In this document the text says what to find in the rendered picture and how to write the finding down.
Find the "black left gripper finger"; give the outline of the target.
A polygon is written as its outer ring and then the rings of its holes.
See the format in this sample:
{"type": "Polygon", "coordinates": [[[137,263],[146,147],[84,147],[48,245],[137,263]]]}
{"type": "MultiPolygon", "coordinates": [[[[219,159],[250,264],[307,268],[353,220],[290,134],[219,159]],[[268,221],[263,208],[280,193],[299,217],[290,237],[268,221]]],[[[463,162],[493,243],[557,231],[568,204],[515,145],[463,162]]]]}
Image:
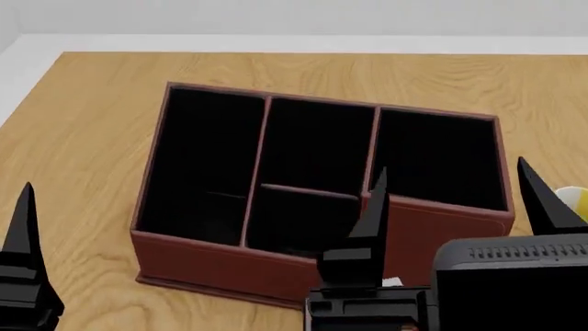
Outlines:
{"type": "Polygon", "coordinates": [[[0,302],[8,305],[62,305],[45,268],[35,192],[29,183],[20,192],[5,241],[0,247],[0,302]]]}

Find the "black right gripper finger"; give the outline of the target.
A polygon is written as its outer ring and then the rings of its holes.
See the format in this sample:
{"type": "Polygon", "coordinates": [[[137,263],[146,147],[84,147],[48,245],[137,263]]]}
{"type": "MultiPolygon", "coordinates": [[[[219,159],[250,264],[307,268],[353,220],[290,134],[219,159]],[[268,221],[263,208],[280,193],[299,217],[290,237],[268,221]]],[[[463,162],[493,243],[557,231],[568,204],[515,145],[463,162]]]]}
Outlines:
{"type": "Polygon", "coordinates": [[[517,174],[521,196],[533,234],[588,234],[588,223],[548,187],[536,170],[519,156],[517,174]]]}
{"type": "Polygon", "coordinates": [[[383,168],[350,234],[319,256],[317,269],[324,288],[381,286],[390,206],[387,184],[383,168]]]}

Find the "brown leather desk caddy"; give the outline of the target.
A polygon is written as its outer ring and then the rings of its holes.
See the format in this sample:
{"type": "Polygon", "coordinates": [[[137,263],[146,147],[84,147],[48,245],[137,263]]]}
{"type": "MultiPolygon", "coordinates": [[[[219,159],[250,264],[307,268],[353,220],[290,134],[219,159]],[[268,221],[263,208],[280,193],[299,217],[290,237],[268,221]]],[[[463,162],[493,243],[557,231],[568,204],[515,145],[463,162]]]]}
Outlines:
{"type": "Polygon", "coordinates": [[[138,280],[298,308],[380,171],[385,278],[426,286],[445,242],[513,227],[493,115],[171,83],[130,226],[138,280]]]}

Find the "white and yellow mug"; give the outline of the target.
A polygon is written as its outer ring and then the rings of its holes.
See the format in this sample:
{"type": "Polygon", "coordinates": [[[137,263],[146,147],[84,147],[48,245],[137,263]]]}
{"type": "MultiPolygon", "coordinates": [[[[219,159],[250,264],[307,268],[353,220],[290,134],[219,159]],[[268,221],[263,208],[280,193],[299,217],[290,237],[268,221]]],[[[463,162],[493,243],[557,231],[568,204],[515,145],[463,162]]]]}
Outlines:
{"type": "Polygon", "coordinates": [[[555,194],[588,223],[588,188],[563,187],[556,189],[555,194]]]}

